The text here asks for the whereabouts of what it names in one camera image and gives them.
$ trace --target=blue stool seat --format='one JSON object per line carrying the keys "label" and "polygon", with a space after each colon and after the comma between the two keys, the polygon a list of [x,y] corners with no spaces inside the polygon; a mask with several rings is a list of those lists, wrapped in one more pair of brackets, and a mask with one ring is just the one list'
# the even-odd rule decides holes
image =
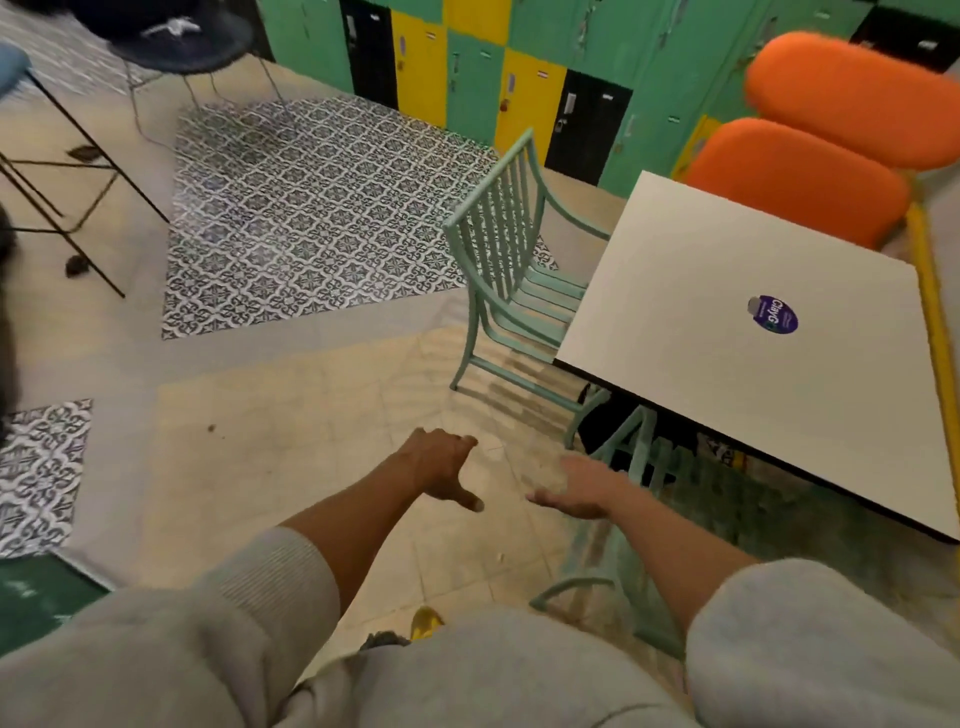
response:
{"label": "blue stool seat", "polygon": [[0,42],[0,99],[16,88],[27,71],[30,57],[15,45]]}
{"label": "blue stool seat", "polygon": [[237,15],[214,9],[191,19],[200,26],[199,32],[174,36],[160,31],[112,42],[109,50],[141,68],[191,76],[226,68],[253,48],[253,28]]}

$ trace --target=black chair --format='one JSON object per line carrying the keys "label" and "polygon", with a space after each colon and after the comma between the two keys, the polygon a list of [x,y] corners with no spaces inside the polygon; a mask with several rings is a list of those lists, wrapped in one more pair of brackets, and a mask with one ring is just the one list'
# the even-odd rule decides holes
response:
{"label": "black chair", "polygon": [[[224,98],[217,90],[213,74],[246,56],[252,50],[253,44],[253,28],[249,22],[219,5],[204,5],[192,17],[174,18],[138,37],[113,41],[108,45],[108,49],[124,63],[137,130],[149,141],[172,149],[169,144],[153,139],[143,131],[136,105],[136,90],[163,74],[180,76],[190,91],[194,106],[199,109],[200,103],[187,81],[187,76],[209,75],[214,92]],[[292,119],[293,115],[280,95],[267,64],[259,56],[256,56],[256,59],[260,62],[276,98]],[[157,71],[159,75],[135,82],[130,71],[131,63],[149,71]]]}
{"label": "black chair", "polygon": [[[24,79],[29,79],[33,84],[43,93],[44,96],[53,104],[57,110],[66,118],[70,124],[73,125],[86,140],[86,143],[95,153],[96,158],[102,158],[103,162],[93,162],[90,163],[75,163],[75,162],[66,162],[66,161],[43,161],[38,159],[10,159],[6,157],[2,152],[0,152],[0,175],[3,175],[7,181],[30,203],[30,205],[40,214],[40,216],[47,222],[50,226],[49,228],[17,228],[11,225],[9,220],[6,219],[4,215],[3,220],[0,220],[0,232],[38,232],[38,233],[51,233],[60,235],[67,244],[77,252],[77,255],[74,258],[71,258],[70,262],[67,263],[68,272],[73,269],[76,271],[85,270],[87,266],[92,268],[97,274],[102,278],[107,285],[112,288],[121,298],[125,298],[125,294],[121,291],[116,283],[110,280],[109,276],[104,273],[96,263],[94,263],[84,252],[84,250],[77,244],[73,239],[74,233],[80,230],[84,226],[84,223],[89,219],[90,215],[93,214],[97,206],[103,201],[107,196],[110,188],[113,186],[113,183],[116,182],[118,177],[122,177],[127,181],[136,193],[144,199],[144,201],[154,209],[154,212],[160,216],[163,222],[169,224],[170,221],[167,219],[167,216],[164,215],[159,207],[157,207],[154,202],[144,194],[134,182],[127,176],[127,173],[123,171],[117,164],[111,159],[106,152],[93,140],[93,138],[86,132],[86,130],[80,125],[69,111],[67,111],[63,104],[61,104],[57,98],[46,89],[46,87],[37,80],[36,76],[31,73],[30,70],[30,59],[27,54],[20,48],[10,43],[5,43],[0,41],[0,99],[5,97],[7,94],[13,92],[13,90],[19,85]],[[96,196],[93,203],[87,208],[86,212],[81,215],[80,220],[72,227],[65,228],[58,222],[58,218],[62,219],[65,215],[60,212],[56,205],[50,201],[36,186],[20,171],[19,167],[21,166],[45,166],[45,167],[69,167],[69,168],[84,168],[84,169],[106,169],[110,170],[112,174],[110,175],[107,184],[101,189],[100,193]]]}

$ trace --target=orange cushion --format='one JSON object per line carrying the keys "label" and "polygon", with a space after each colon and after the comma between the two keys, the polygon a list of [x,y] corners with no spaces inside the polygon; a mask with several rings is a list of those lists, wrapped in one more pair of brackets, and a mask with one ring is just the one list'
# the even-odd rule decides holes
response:
{"label": "orange cushion", "polygon": [[771,40],[747,71],[760,116],[898,169],[960,158],[960,84],[913,63],[812,33]]}
{"label": "orange cushion", "polygon": [[910,205],[907,182],[882,164],[765,119],[720,127],[684,181],[872,250]]}

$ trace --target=black locker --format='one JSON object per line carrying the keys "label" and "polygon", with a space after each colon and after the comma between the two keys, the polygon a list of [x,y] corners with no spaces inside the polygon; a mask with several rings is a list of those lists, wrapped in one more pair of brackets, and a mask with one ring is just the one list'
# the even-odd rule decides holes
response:
{"label": "black locker", "polygon": [[353,93],[396,109],[394,30],[390,10],[364,0],[340,0]]}
{"label": "black locker", "polygon": [[850,42],[938,73],[960,58],[960,28],[895,8],[870,10]]}
{"label": "black locker", "polygon": [[567,71],[546,166],[576,180],[600,182],[632,94],[629,88]]}

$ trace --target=forearm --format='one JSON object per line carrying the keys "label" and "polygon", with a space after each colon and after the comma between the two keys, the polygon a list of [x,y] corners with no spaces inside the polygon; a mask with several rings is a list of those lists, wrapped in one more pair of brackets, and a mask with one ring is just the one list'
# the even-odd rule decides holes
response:
{"label": "forearm", "polygon": [[420,494],[410,456],[395,452],[340,493],[285,521],[323,555],[340,592],[343,614],[377,551]]}
{"label": "forearm", "polygon": [[720,585],[757,560],[688,521],[645,488],[624,481],[611,498],[610,520],[623,531],[686,633]]}

